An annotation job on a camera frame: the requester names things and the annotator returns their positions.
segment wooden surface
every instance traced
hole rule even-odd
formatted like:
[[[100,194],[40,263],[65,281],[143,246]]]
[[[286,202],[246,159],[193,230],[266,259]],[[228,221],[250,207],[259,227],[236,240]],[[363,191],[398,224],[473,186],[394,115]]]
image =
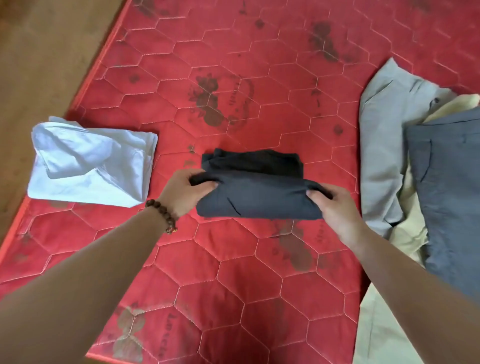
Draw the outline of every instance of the wooden surface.
[[[122,3],[0,0],[0,242],[30,177],[32,127],[64,115]]]

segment hand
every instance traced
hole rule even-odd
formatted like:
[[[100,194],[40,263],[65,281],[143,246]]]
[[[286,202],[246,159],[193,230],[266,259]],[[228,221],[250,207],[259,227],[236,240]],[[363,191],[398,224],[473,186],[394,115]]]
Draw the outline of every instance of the hand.
[[[325,222],[335,231],[342,243],[351,248],[358,237],[367,231],[367,224],[362,220],[348,190],[326,183],[322,183],[322,186],[332,193],[332,200],[313,190],[307,191],[307,196],[316,203]]]
[[[190,177],[205,172],[204,170],[178,170],[168,180],[160,197],[157,199],[168,213],[177,220],[194,208],[198,201],[218,186],[217,182],[208,181],[197,186],[190,185]]]

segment red mattress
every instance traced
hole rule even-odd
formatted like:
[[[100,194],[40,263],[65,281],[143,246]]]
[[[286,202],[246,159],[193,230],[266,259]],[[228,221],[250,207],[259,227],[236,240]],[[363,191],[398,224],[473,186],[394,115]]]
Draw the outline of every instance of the red mattress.
[[[68,118],[157,133],[150,197],[215,147],[298,153],[358,201],[358,105],[389,57],[480,90],[467,0],[126,1]],[[135,214],[25,198],[0,297]],[[350,363],[362,270],[320,221],[204,219],[163,236],[89,356],[129,363]]]

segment folded shirt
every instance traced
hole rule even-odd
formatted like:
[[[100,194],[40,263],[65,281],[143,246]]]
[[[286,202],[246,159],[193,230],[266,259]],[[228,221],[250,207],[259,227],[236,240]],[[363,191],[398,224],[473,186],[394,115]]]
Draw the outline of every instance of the folded shirt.
[[[50,117],[36,125],[30,198],[132,207],[144,202],[152,173],[154,133],[86,129]]]
[[[193,176],[192,185],[219,183],[197,204],[198,214],[204,217],[315,220],[322,213],[306,192],[317,190],[332,198],[320,184],[302,178],[303,164],[296,154],[215,149],[202,156],[202,168],[206,172]]]

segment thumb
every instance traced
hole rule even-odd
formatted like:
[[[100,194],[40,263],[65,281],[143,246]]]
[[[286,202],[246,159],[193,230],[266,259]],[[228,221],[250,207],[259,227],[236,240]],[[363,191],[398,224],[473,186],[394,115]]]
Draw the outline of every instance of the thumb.
[[[212,192],[217,186],[218,182],[215,181],[207,181],[194,186],[197,200],[199,201],[202,197]]]
[[[318,208],[322,211],[324,209],[326,209],[330,203],[332,203],[332,200],[330,200],[327,196],[325,196],[320,191],[308,190],[307,191],[307,196],[313,202],[315,202],[315,204],[318,206]]]

